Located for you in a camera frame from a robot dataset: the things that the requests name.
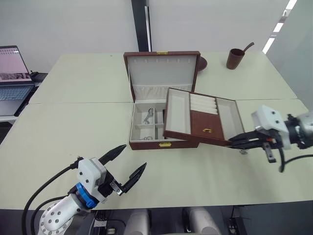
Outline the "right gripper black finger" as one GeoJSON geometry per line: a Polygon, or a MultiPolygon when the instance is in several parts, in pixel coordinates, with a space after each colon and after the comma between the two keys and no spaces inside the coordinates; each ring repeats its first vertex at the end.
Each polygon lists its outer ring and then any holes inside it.
{"type": "Polygon", "coordinates": [[[253,149],[253,148],[262,148],[263,143],[260,140],[240,140],[233,141],[230,145],[230,148],[233,149],[253,149]]]}
{"type": "Polygon", "coordinates": [[[229,139],[231,142],[248,142],[253,139],[257,139],[257,131],[250,131],[245,133],[240,133],[229,139]]]}

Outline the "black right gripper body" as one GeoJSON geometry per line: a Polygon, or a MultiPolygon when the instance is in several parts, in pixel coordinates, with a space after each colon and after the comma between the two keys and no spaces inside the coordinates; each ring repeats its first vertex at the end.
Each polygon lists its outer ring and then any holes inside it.
{"type": "Polygon", "coordinates": [[[280,162],[284,163],[284,152],[283,144],[278,131],[275,130],[255,130],[254,134],[256,135],[256,148],[262,148],[265,153],[269,163],[275,163],[276,158],[274,157],[273,150],[277,149],[280,155],[280,162]]]}

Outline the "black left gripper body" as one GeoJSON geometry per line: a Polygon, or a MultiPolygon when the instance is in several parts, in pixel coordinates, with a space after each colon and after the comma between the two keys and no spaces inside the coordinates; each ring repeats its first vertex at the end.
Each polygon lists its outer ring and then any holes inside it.
{"type": "Polygon", "coordinates": [[[112,192],[116,192],[118,195],[121,195],[122,185],[115,180],[109,171],[107,171],[104,182],[98,187],[98,191],[102,196],[109,196],[112,192]]]}

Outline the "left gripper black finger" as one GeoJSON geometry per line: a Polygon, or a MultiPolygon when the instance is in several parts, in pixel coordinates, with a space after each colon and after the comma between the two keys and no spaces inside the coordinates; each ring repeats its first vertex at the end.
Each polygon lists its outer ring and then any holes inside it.
{"type": "Polygon", "coordinates": [[[139,181],[146,165],[147,163],[144,163],[129,176],[129,180],[122,186],[123,193],[127,193],[139,181]]]}
{"type": "Polygon", "coordinates": [[[126,148],[126,144],[120,145],[109,152],[107,152],[105,155],[103,155],[101,158],[99,158],[99,162],[102,165],[105,165],[106,163],[113,161],[117,156],[121,154],[121,152],[126,148]]]}

